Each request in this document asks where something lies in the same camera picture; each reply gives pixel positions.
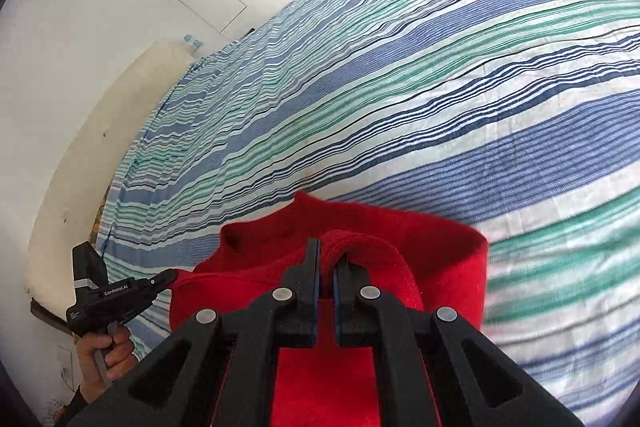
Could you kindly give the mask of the left hand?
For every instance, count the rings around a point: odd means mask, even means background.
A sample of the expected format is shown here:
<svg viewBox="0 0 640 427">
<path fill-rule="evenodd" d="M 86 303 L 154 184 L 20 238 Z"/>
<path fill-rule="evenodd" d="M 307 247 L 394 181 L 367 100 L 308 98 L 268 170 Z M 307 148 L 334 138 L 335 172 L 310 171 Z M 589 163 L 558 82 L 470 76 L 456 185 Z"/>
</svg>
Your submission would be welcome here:
<svg viewBox="0 0 640 427">
<path fill-rule="evenodd" d="M 126 326 L 111 334 L 89 333 L 76 343 L 81 373 L 79 392 L 88 404 L 106 392 L 107 387 L 124 378 L 138 364 L 134 343 Z"/>
</svg>

